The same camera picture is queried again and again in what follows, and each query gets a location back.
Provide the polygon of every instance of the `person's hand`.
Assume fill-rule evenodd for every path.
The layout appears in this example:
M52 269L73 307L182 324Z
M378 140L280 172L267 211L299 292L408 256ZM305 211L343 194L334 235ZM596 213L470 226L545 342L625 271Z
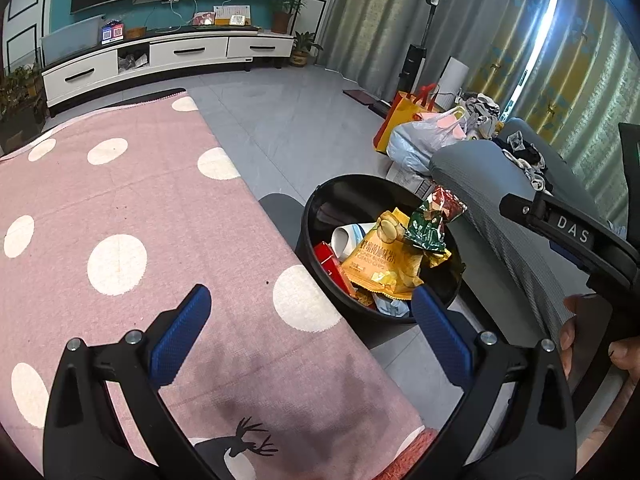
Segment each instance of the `person's hand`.
M575 314L581 299L582 296L570 296L565 298L564 306ZM564 368L564 374L567 377L571 371L571 362L574 354L574 339L575 316L567 321L560 329L560 359L562 361L562 368ZM600 421L600 424L578 448L578 460L576 467L576 470L578 471L580 471L582 466L585 465L594 455L612 428L616 425L616 422L620 418L620 415L624 411L634 389L636 388L636 384L638 384L638 380L640 379L640 336L611 343L609 346L609 356L611 357L611 362L613 364L621 370L627 370L629 372L629 379L620 390L616 400L613 402L605 416Z

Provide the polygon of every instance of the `black deer silhouette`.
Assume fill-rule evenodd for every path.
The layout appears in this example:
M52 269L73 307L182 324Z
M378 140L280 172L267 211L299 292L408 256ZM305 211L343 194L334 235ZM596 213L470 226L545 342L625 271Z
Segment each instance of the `black deer silhouette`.
M236 428L235 436L212 438L211 440L205 440L194 446L195 450L220 480L236 480L226 466L225 456L227 453L231 458L234 458L245 451L251 451L260 456L273 456L278 452L278 449L270 442L270 434L268 434L267 438L260 444L260 447L257 447L255 442L245 442L242 440L244 434L249 431L267 433L267 430L261 428L261 422L249 425L250 420L251 417L247 420L243 418L240 421Z

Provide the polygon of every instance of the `white tv cabinet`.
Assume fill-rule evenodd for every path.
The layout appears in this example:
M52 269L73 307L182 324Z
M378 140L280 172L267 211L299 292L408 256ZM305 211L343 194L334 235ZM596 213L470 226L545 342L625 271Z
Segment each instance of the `white tv cabinet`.
M118 73L118 50L148 48L148 65ZM44 86L51 108L86 92L143 75L221 63L250 70L255 57L274 57L277 68L291 55L293 37L270 31L203 30L155 34L95 47L77 57L45 66Z

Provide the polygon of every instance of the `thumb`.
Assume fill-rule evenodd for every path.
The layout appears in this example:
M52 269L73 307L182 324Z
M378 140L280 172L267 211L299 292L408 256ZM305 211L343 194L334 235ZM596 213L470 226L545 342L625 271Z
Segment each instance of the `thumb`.
M611 362L627 370L634 384L640 380L640 336L616 341L609 345Z

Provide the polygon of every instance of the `pink tablecloth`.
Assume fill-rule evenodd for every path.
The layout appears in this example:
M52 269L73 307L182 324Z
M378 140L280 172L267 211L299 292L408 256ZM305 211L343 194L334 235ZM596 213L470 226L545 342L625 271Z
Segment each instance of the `pink tablecloth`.
M39 469L66 341L144 330L195 283L210 289L212 314L161 395L201 454L220 454L209 459L221 478L370 480L420 433L187 94L56 127L2 160L0 183L0 423ZM134 451L151 460L110 389ZM206 443L249 416L273 456Z

